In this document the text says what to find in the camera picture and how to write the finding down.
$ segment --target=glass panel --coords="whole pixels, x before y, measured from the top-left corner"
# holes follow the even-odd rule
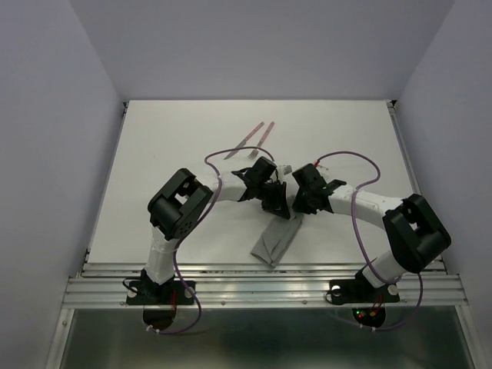
[[[387,323],[411,310],[387,309]],[[62,367],[77,368],[467,368],[454,307],[423,307],[404,327],[362,331],[334,319],[350,309],[204,311],[191,333],[145,331],[141,311],[75,313]],[[179,311],[173,328],[196,311]]]

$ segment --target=folded cloth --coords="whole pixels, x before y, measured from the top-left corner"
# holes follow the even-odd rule
[[[251,255],[273,268],[278,265],[291,245],[304,218],[304,214],[292,211],[291,204],[293,200],[294,197],[288,199],[291,218],[287,220],[275,217],[261,234],[253,250],[251,250]]]

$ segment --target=fork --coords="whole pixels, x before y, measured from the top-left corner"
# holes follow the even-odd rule
[[[260,141],[258,142],[258,145],[257,145],[257,146],[258,146],[259,148],[263,145],[264,140],[266,140],[266,139],[267,139],[267,136],[268,136],[268,134],[270,133],[271,129],[274,127],[274,125],[275,125],[275,122],[274,122],[274,121],[268,125],[267,130],[264,132],[264,134],[263,134],[263,135],[261,136],[261,138],[260,138]],[[248,155],[248,159],[254,159],[254,158],[256,158],[256,157],[258,156],[258,153],[259,153],[259,150],[258,150],[257,148],[256,148],[256,149],[254,149],[254,150],[253,150],[253,151],[252,151],[252,152]]]

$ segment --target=gray wall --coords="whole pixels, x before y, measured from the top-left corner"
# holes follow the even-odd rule
[[[408,82],[397,113],[416,176],[454,243],[484,346],[492,347],[492,2],[459,0]]]
[[[451,0],[71,0],[124,98],[398,98]]]
[[[3,0],[0,50],[0,367],[44,367],[121,99],[66,0]]]

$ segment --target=pink handle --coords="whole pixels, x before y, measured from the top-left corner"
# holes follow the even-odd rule
[[[253,136],[254,136],[254,134],[255,134],[256,132],[258,132],[258,131],[260,130],[260,128],[261,128],[261,127],[263,127],[263,125],[264,125],[264,122],[262,122],[262,123],[260,123],[259,125],[257,125],[257,126],[256,126],[256,128],[255,128],[253,131],[251,131],[251,133],[250,133],[249,135],[247,135],[247,136],[244,138],[244,140],[245,140],[245,141],[247,141],[247,140],[249,140],[251,137],[253,137]]]
[[[271,129],[274,127],[275,122],[273,121],[272,123],[269,124],[267,130],[264,132],[264,134],[260,138],[260,142],[258,142],[258,146],[262,146],[264,140],[267,139],[268,134],[270,133]]]

